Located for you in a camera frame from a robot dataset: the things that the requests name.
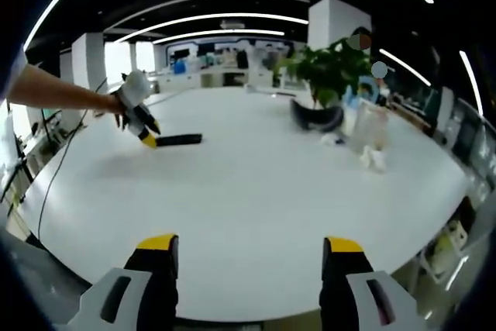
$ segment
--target white table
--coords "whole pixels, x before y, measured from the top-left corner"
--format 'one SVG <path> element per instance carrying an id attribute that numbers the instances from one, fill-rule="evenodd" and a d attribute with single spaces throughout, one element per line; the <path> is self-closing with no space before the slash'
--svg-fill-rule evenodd
<path id="1" fill-rule="evenodd" d="M 358 241 L 375 269 L 391 273 L 467 189 L 455 162 L 396 116 L 388 172 L 375 174 L 346 147 L 296 129 L 284 97 L 211 88 L 150 100 L 164 134 L 200 132 L 204 143 L 151 150 L 111 116 L 91 124 L 52 185 L 41 241 L 95 282 L 141 240 L 179 234 L 179 317 L 258 321 L 317 309 L 325 236 Z M 62 153 L 19 209 L 35 234 Z"/>

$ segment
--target clear plastic container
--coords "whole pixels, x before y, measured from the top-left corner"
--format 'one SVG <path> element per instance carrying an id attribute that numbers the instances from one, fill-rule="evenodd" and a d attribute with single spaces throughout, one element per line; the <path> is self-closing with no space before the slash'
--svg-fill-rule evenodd
<path id="1" fill-rule="evenodd" d="M 356 111 L 356 121 L 348 144 L 357 154 L 363 153 L 368 145 L 373 150 L 382 151 L 388 140 L 388 111 L 369 101 L 360 100 Z"/>

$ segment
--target human arm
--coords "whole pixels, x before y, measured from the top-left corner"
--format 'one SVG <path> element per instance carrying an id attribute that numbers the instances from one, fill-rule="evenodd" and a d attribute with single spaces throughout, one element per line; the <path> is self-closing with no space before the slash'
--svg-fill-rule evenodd
<path id="1" fill-rule="evenodd" d="M 75 84 L 68 84 L 30 64 L 24 67 L 13 82 L 7 99 L 36 108 L 92 109 L 122 114 L 122 105 L 114 95 L 101 95 Z"/>

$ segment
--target robotic hand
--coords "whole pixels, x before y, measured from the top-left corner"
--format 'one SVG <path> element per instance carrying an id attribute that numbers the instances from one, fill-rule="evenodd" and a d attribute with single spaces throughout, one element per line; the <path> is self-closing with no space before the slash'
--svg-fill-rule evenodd
<path id="1" fill-rule="evenodd" d="M 190 134 L 180 136 L 166 136 L 155 138 L 151 133 L 160 135 L 160 127 L 157 120 L 150 114 L 150 110 L 143 104 L 143 100 L 150 96 L 150 83 L 142 71 L 132 71 L 124 76 L 124 84 L 114 93 L 124 107 L 122 124 L 129 131 L 138 136 L 142 143 L 155 149 L 157 147 L 170 145 L 187 145 L 200 143 L 201 134 Z"/>

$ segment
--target green leaves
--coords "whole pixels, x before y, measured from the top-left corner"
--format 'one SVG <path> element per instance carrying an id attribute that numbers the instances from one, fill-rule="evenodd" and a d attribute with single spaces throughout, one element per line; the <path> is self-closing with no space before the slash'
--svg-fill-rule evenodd
<path id="1" fill-rule="evenodd" d="M 306 47 L 301 56 L 284 63 L 288 75 L 308 81 L 319 103 L 325 103 L 323 107 L 336 95 L 341 97 L 348 85 L 356 91 L 359 77 L 370 75 L 370 57 L 351 48 L 346 40 L 342 38 L 320 50 Z"/>

